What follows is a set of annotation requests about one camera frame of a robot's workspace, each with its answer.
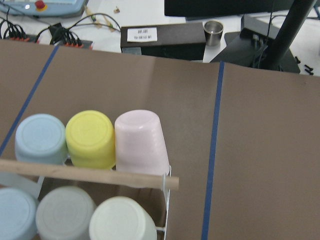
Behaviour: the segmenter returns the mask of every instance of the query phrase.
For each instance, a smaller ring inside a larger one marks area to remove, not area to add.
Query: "silver cup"
[[[204,24],[203,28],[206,44],[208,46],[218,45],[224,31],[223,24],[217,20],[210,20]]]

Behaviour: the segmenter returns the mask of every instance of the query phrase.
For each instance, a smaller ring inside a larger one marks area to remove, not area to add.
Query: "screw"
[[[297,56],[295,56],[294,58],[295,58],[296,64],[300,64],[301,63],[301,61],[299,60],[299,58]]]
[[[308,70],[308,69],[305,69],[305,71],[309,74],[309,75],[313,75],[314,73],[313,72],[311,72],[310,70]]]
[[[304,65],[307,69],[309,69],[309,71],[313,71],[314,69],[312,67],[309,67],[307,64]]]

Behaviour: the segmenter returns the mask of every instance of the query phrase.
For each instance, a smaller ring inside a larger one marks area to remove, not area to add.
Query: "blue tape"
[[[54,59],[54,57],[55,57],[55,55],[56,55],[56,53],[57,53],[57,51],[58,51],[58,48],[59,48],[59,46],[54,47],[53,51],[51,52],[51,54],[50,54],[48,60],[46,61],[46,63],[45,63],[45,65],[44,65],[44,67],[43,67],[43,69],[42,69],[39,77],[37,78],[36,82],[34,83],[34,85],[33,85],[32,89],[31,89],[29,95],[27,96],[26,100],[24,101],[24,104],[22,105],[22,107],[21,107],[18,115],[16,116],[16,118],[15,118],[15,120],[14,120],[11,128],[9,129],[9,131],[8,131],[5,139],[3,140],[3,142],[2,142],[2,144],[1,144],[1,146],[0,146],[0,156],[1,156],[2,153],[4,152],[4,150],[5,150],[8,142],[9,142],[12,134],[14,133],[14,131],[15,131],[15,129],[16,129],[16,127],[17,127],[17,125],[18,125],[18,123],[19,123],[22,115],[24,114],[25,110],[27,109],[27,107],[28,107],[28,105],[29,105],[32,97],[34,96],[34,94],[35,94],[35,92],[36,92],[36,90],[37,90],[40,82],[41,82],[42,79],[44,78],[45,73],[46,73],[49,65],[51,64],[52,60]]]
[[[212,133],[211,133],[208,175],[207,175],[207,181],[206,181],[201,240],[208,240],[208,233],[209,233],[211,199],[212,199],[212,191],[213,191],[213,185],[214,185],[214,169],[215,169],[216,147],[217,147],[217,137],[218,137],[218,122],[219,122],[220,101],[221,101],[222,83],[224,78],[224,70],[225,70],[225,63],[220,62],[218,82],[216,86],[216,95],[215,95],[215,105],[214,105],[213,124],[212,124]]]

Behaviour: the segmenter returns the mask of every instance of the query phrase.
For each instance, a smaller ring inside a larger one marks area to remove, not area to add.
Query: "blue control panel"
[[[74,17],[82,15],[88,0],[0,0],[0,11],[10,15]]]

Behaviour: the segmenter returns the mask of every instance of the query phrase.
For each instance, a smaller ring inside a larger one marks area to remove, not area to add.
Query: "wooden dowel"
[[[8,159],[0,159],[0,172],[92,183],[126,185],[134,188],[163,188],[163,177],[157,175],[76,166],[28,163]],[[166,176],[165,188],[177,191],[179,189],[179,178],[176,176]]]

